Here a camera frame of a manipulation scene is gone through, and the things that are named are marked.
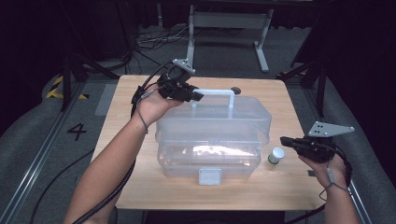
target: plastic box lid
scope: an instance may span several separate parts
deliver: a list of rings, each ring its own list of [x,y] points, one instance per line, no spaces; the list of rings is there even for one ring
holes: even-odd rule
[[[222,169],[223,177],[247,177],[261,163],[271,118],[254,97],[205,94],[157,121],[159,164],[168,176],[196,177],[208,167]]]

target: white plastic handle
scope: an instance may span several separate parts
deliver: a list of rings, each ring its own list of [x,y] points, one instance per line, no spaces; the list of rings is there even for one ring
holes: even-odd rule
[[[233,100],[235,98],[235,93],[232,90],[210,90],[210,89],[195,89],[194,92],[199,92],[203,95],[229,95],[230,103],[228,104],[229,108],[233,108]],[[196,106],[197,102],[192,101],[191,106]]]

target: wire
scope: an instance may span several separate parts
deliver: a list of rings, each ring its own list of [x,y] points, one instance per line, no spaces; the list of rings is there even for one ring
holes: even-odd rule
[[[131,67],[129,66],[128,63],[127,63],[126,65],[128,66],[129,74],[132,74]]]
[[[152,61],[152,62],[154,62],[154,63],[156,63],[156,64],[158,64],[158,65],[161,65],[160,63],[157,63],[156,61],[154,61],[153,59],[151,59],[149,56],[143,54],[139,49],[136,49],[136,52],[139,53],[140,55],[142,55],[143,57],[149,59],[150,61]]]
[[[138,35],[138,37],[136,38],[135,49],[136,48],[138,48],[139,50],[160,49],[164,45],[166,45],[168,43],[174,43],[180,39],[188,40],[188,39],[182,37],[184,34],[187,33],[188,28],[189,28],[189,26],[186,26],[185,28],[176,31],[175,34],[172,34],[171,31],[168,31],[167,35],[162,35],[163,32],[161,32],[159,35],[157,35],[155,37],[153,37],[153,35],[151,35],[149,38],[140,37],[141,35],[147,35],[149,33],[144,33],[144,34]],[[141,46],[141,44],[151,44],[151,46],[150,47]]]
[[[330,168],[330,161],[327,162],[327,173],[330,179],[330,185],[327,186],[326,188],[324,188],[324,190],[319,194],[319,198],[323,201],[326,201],[326,199],[322,198],[322,194],[324,193],[324,191],[326,191],[327,189],[331,188],[332,186],[336,186],[337,188],[346,191],[347,193],[349,193],[349,195],[352,195],[352,193],[348,190],[348,189],[344,189],[343,187],[339,186],[337,183],[335,183],[334,180],[334,176],[332,175],[332,169]]]
[[[121,63],[118,63],[118,64],[115,64],[115,65],[112,65],[112,66],[109,66],[109,67],[104,67],[106,70],[108,70],[108,71],[113,71],[113,70],[116,70],[116,69],[119,69],[119,68],[122,68],[123,66],[125,66],[127,63],[129,63],[130,61],[131,61],[131,59],[132,59],[132,57],[127,57],[127,58],[125,58],[125,60],[124,61],[121,61]],[[92,68],[92,67],[84,67],[84,69],[87,71],[87,72],[90,72],[90,73],[101,73],[101,71],[99,71],[98,69],[95,69],[95,68]]]
[[[146,91],[148,88],[150,88],[151,86],[153,86],[153,85],[155,85],[155,84],[158,84],[158,83],[160,83],[160,82],[154,82],[154,83],[149,84],[149,85],[145,88],[145,91]]]
[[[90,155],[91,153],[93,153],[94,149],[90,150],[89,152],[87,152],[86,154],[84,154],[82,157],[78,158],[76,161],[73,161],[72,163],[70,163],[68,166],[66,166],[59,174],[57,174],[55,177],[52,178],[52,180],[49,182],[49,184],[47,185],[47,187],[44,189],[44,191],[41,193],[40,197],[38,198],[37,203],[35,204],[35,208],[33,209],[33,213],[32,216],[30,217],[30,223],[33,224],[34,220],[35,220],[35,213],[37,212],[38,206],[41,203],[41,200],[44,198],[45,194],[47,193],[47,191],[50,189],[50,187],[52,186],[52,184],[55,182],[56,179],[58,179],[59,176],[61,176],[66,170],[68,170],[70,167],[72,167],[74,164],[76,164],[77,162],[81,161],[82,159],[84,159],[85,157],[87,157],[88,155]]]
[[[62,3],[61,0],[58,0],[58,3],[59,3],[59,6],[60,6],[61,9],[62,9],[62,12],[63,12],[64,15],[66,16],[67,21],[69,22],[70,26],[72,27],[72,29],[73,29],[73,31],[74,31],[74,33],[75,33],[77,39],[78,39],[78,42],[81,44],[81,47],[84,49],[84,51],[85,51],[85,53],[87,54],[87,56],[91,58],[92,56],[90,55],[90,53],[88,52],[88,50],[85,48],[84,43],[83,43],[81,37],[78,35],[78,32],[77,32],[77,30],[76,30],[76,27],[73,25],[73,22],[70,20],[70,17],[69,17],[69,15],[68,15],[68,13],[66,12],[66,9],[64,9],[64,4]]]
[[[160,65],[157,69],[155,69],[155,71],[152,72],[151,75],[149,75],[148,79],[146,79],[145,83],[143,83],[143,85],[142,85],[143,90],[146,88],[147,84],[151,81],[151,79],[152,79],[161,69],[163,69],[163,68],[166,68],[166,69],[167,69],[166,65],[169,64],[169,63],[172,63],[172,60],[170,60],[170,61],[168,61],[168,62],[166,62],[166,63],[163,63],[163,64]]]
[[[317,208],[315,210],[312,210],[312,211],[306,213],[305,215],[302,215],[302,216],[297,217],[297,218],[295,218],[293,220],[287,221],[287,222],[285,222],[285,224],[296,223],[296,222],[304,220],[304,219],[306,219],[308,217],[312,217],[313,215],[316,215],[317,213],[321,212],[324,209],[324,206],[325,206],[325,204],[323,204],[321,207],[319,207],[319,208]]]
[[[136,56],[134,56],[134,58],[136,59],[136,61],[137,61],[137,67],[139,68],[139,73],[138,73],[138,75],[141,75],[142,72],[143,72],[142,66],[140,66],[140,62],[139,62],[139,60],[136,58]]]
[[[157,84],[157,82],[148,85],[148,87],[146,87],[144,90],[146,91],[150,86],[152,86],[152,85],[154,85],[154,84]],[[142,114],[140,114],[140,111],[139,111],[139,103],[140,103],[142,100],[148,98],[153,92],[155,92],[155,91],[157,91],[157,90],[159,90],[159,89],[161,89],[161,88],[163,88],[163,87],[164,87],[164,86],[161,86],[160,88],[157,88],[157,89],[154,89],[154,90],[145,92],[143,95],[140,96],[140,99],[139,99],[139,100],[137,101],[137,103],[136,103],[136,104],[137,104],[137,114],[139,115],[140,119],[142,120],[143,124],[145,125],[146,134],[149,133],[149,126],[146,124],[145,120],[143,119]]]
[[[338,146],[328,147],[323,144],[316,144],[316,145],[319,147],[326,147],[327,149],[334,151],[335,154],[337,154],[344,161],[344,165],[346,167],[346,185],[349,187],[350,181],[352,179],[352,170],[353,169],[352,169],[352,165],[347,160],[347,155],[345,154],[344,150]]]

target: tripod leg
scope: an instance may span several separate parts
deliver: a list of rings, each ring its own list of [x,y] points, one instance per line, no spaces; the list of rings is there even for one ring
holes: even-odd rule
[[[326,68],[324,65],[322,66],[322,69],[319,74],[319,80],[318,80],[318,92],[317,92],[317,110],[319,112],[319,115],[324,118],[323,114],[323,101],[324,101],[324,91],[326,87]]]
[[[70,103],[71,98],[71,81],[70,81],[70,66],[69,66],[69,58],[66,55],[64,57],[64,70],[63,70],[63,77],[64,77],[64,103],[62,104],[61,111],[65,111],[67,106]]]
[[[279,73],[276,76],[276,79],[285,81],[291,77],[294,77],[300,73],[302,73],[303,71],[305,71],[306,69],[309,69],[310,67],[314,66],[316,62],[310,62],[310,63],[305,63],[301,66],[298,66],[296,68],[294,68],[293,70],[287,72],[287,73]]]
[[[77,82],[86,82],[88,80],[88,73],[85,71],[83,63],[73,54],[69,55],[69,66]]]
[[[300,81],[302,88],[310,89],[317,81],[319,74],[321,72],[322,63],[313,64],[307,71],[303,79]]]
[[[93,69],[95,69],[98,72],[101,72],[103,74],[105,74],[108,77],[111,77],[113,79],[119,79],[120,76],[108,71],[107,69],[105,69],[104,67],[102,67],[100,64],[92,61],[91,59],[85,58],[79,54],[74,53],[73,56],[78,59],[81,62],[86,63],[87,65],[89,65],[90,67],[92,67]]]

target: person's arm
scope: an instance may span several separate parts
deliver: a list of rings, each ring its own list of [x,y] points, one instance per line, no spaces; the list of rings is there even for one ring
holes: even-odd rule
[[[149,126],[162,117],[169,108],[180,104],[181,102],[163,99],[157,91],[140,102],[128,123],[92,161],[78,181],[64,223],[73,223],[94,208],[125,177],[146,135],[143,121]],[[143,121],[139,118],[137,110],[142,115]],[[107,223],[119,197],[120,195],[116,196],[85,223]]]
[[[330,162],[330,168],[334,176],[335,183],[340,187],[330,184],[327,173],[327,163],[317,163],[300,156],[300,160],[309,165],[314,171],[320,185],[326,189],[327,200],[324,208],[325,223],[359,223],[355,207],[349,192],[346,191],[346,167],[342,159],[335,155]]]

